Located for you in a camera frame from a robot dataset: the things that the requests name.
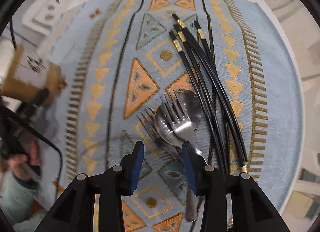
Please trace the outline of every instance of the hand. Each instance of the hand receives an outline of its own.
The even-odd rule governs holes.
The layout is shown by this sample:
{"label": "hand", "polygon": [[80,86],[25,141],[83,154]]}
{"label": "hand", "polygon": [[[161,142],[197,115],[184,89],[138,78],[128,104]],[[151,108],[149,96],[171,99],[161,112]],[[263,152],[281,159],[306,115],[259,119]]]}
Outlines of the hand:
{"label": "hand", "polygon": [[[30,153],[29,164],[33,166],[40,166],[41,159],[39,157],[38,145],[35,137],[30,138]],[[19,165],[28,160],[28,156],[24,154],[16,154],[9,159],[9,167],[17,178],[22,180],[29,180],[31,176]]]}

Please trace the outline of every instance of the spoon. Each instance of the spoon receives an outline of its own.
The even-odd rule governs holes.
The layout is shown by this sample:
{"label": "spoon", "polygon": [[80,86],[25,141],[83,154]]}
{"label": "spoon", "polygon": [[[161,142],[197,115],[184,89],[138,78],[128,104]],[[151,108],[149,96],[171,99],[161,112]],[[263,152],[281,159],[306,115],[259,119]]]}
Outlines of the spoon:
{"label": "spoon", "polygon": [[[186,90],[183,93],[179,94],[179,99],[183,103],[186,108],[189,117],[192,121],[192,126],[195,129],[198,127],[201,121],[202,109],[200,105],[199,98],[195,93],[190,90]],[[163,115],[163,110],[161,110],[161,106],[156,111],[155,116],[155,125],[156,130],[160,137],[164,139],[166,142],[172,144],[175,147],[182,148],[182,144],[184,140],[178,138],[171,128],[167,125],[165,121],[165,117]]]}

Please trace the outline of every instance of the chopstick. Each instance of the chopstick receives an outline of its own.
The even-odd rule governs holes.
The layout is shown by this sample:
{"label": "chopstick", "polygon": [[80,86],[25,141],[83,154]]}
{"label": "chopstick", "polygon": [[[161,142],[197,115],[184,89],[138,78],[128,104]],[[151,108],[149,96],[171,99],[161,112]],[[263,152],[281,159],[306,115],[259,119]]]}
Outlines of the chopstick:
{"label": "chopstick", "polygon": [[[215,65],[215,57],[214,57],[214,51],[211,52],[210,48],[209,48],[209,45],[208,45],[208,42],[207,42],[207,39],[201,29],[201,26],[199,24],[198,21],[194,21],[193,22],[194,26],[196,27],[196,30],[197,30],[197,33],[201,39],[201,42],[202,42],[202,46],[204,48],[204,51],[207,55],[207,57],[209,58],[209,61],[211,62],[211,65],[212,65],[212,69],[214,70],[215,74],[218,75],[217,73],[217,69],[216,69],[216,65]],[[213,104],[216,105],[216,99],[217,99],[217,96],[216,94],[214,95],[213,97]],[[229,131],[228,131],[228,122],[227,122],[227,119],[226,119],[226,116],[225,116],[225,112],[223,110],[223,108],[221,107],[221,114],[222,114],[222,119],[223,119],[223,130],[224,130],[224,138],[225,138],[225,151],[226,151],[226,160],[227,160],[227,163],[228,163],[228,174],[230,174],[230,138],[229,138]]]}
{"label": "chopstick", "polygon": [[200,91],[200,86],[199,86],[199,84],[198,84],[198,82],[196,80],[196,77],[195,77],[195,75],[194,75],[194,73],[192,71],[191,65],[190,65],[187,57],[186,57],[186,55],[185,55],[185,53],[184,53],[179,41],[177,40],[177,37],[175,36],[173,31],[170,31],[169,35],[170,35],[170,37],[171,37],[171,39],[172,39],[172,41],[173,41],[178,53],[179,53],[179,56],[180,56],[181,60],[183,61],[184,66],[187,69],[187,72],[188,72],[188,74],[190,76],[192,85],[196,90],[196,93],[197,93],[197,96],[199,98],[202,110],[204,112],[204,116],[205,116],[205,118],[207,120],[207,123],[209,125],[209,129],[210,129],[210,132],[211,132],[211,135],[212,135],[211,137],[213,139],[213,143],[214,143],[216,151],[217,151],[217,157],[218,157],[218,162],[219,162],[220,169],[222,170],[223,173],[225,173],[224,160],[222,158],[220,147],[218,146],[218,138],[216,136],[215,131],[213,130],[212,122],[211,122],[211,119],[210,119],[210,117],[208,115],[208,110],[207,110],[207,107],[205,106],[203,95],[202,95],[202,93]]}
{"label": "chopstick", "polygon": [[195,40],[194,36],[191,34],[191,32],[188,30],[188,28],[186,28],[186,25],[183,23],[183,21],[181,19],[179,19],[179,17],[176,14],[172,14],[172,16],[179,24],[181,31],[184,33],[184,36],[185,36],[187,42],[190,44],[190,46],[192,47],[194,52],[198,55],[198,58],[199,58],[201,64],[203,65],[213,87],[215,88],[215,90],[218,94],[219,100],[223,106],[223,109],[226,112],[229,127],[230,127],[230,130],[232,133],[233,140],[235,142],[241,170],[243,172],[246,172],[246,159],[245,158],[247,156],[246,156],[246,154],[243,153],[243,149],[245,151],[244,142],[242,139],[242,135],[241,135],[234,111],[231,107],[229,98],[227,97],[227,94],[226,94],[218,76],[214,74],[212,68],[210,67],[209,62],[208,62],[209,58],[206,57],[206,54],[201,49],[200,45]]}
{"label": "chopstick", "polygon": [[218,139],[218,146],[220,147],[220,150],[221,150],[221,155],[222,155],[222,159],[223,159],[223,164],[225,166],[225,170],[227,171],[228,169],[228,164],[227,164],[227,160],[226,160],[226,152],[225,152],[225,147],[223,146],[223,141],[222,141],[222,137],[221,137],[221,132],[220,132],[220,128],[219,128],[219,124],[218,124],[218,120],[217,120],[217,117],[216,117],[216,114],[215,114],[215,111],[212,107],[212,101],[211,101],[211,98],[210,98],[210,94],[209,94],[209,91],[208,91],[208,88],[206,86],[206,83],[205,83],[205,80],[202,76],[202,73],[200,71],[200,68],[198,66],[198,63],[196,61],[196,58],[194,57],[182,31],[180,30],[179,26],[177,24],[173,25],[175,31],[177,32],[190,60],[191,60],[191,64],[196,72],[196,75],[197,75],[197,78],[199,79],[199,82],[200,82],[200,88],[202,90],[202,93],[204,94],[204,97],[203,99],[205,100],[206,102],[206,105],[207,105],[207,109],[211,115],[211,119],[212,119],[212,123],[213,123],[213,127],[214,127],[214,131],[216,132],[216,135],[217,135],[217,139]]}

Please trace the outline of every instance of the silver screw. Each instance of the silver screw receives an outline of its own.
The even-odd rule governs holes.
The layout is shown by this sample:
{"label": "silver screw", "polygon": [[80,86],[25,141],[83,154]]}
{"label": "silver screw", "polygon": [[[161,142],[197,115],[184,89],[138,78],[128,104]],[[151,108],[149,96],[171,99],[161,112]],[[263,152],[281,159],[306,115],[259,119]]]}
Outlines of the silver screw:
{"label": "silver screw", "polygon": [[113,171],[121,171],[122,170],[122,166],[121,165],[116,165],[112,169],[113,169]]}
{"label": "silver screw", "polygon": [[81,173],[77,176],[77,180],[84,180],[86,178],[86,175]]}
{"label": "silver screw", "polygon": [[246,172],[241,173],[242,179],[250,179],[250,175]]}
{"label": "silver screw", "polygon": [[206,165],[206,166],[204,167],[204,169],[205,169],[206,171],[213,171],[213,170],[214,170],[214,167],[211,166],[211,165]]}

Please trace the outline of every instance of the silver fork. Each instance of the silver fork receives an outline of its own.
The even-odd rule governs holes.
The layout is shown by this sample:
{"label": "silver fork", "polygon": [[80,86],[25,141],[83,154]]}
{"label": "silver fork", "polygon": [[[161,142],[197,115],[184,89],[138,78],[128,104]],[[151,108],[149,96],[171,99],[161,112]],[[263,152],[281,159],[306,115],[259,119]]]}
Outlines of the silver fork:
{"label": "silver fork", "polygon": [[[155,111],[150,108],[149,112],[148,110],[144,109],[147,115],[149,116],[150,120],[142,113],[140,114],[143,116],[143,120],[138,116],[142,126],[150,136],[150,138],[155,142],[156,146],[161,149],[162,151],[170,153],[175,160],[183,167],[183,161],[181,156],[178,154],[177,149],[167,143],[165,140],[163,140],[159,134],[157,133],[155,129]],[[188,222],[195,221],[197,217],[197,207],[196,207],[196,196],[193,194],[192,190],[190,189],[190,186],[188,185],[188,190],[187,190],[187,197],[186,197],[186,213],[185,213],[185,219]]]}
{"label": "silver fork", "polygon": [[164,101],[163,97],[160,96],[161,102],[164,105],[161,106],[161,110],[164,114],[165,120],[177,137],[185,141],[189,141],[195,148],[196,153],[203,156],[201,151],[195,146],[193,139],[193,126],[188,112],[183,103],[179,100],[179,96],[176,91],[173,90],[173,92],[177,100],[172,97],[171,93],[169,94],[171,96],[174,108],[172,107],[171,101],[166,93],[164,93],[166,102]]}

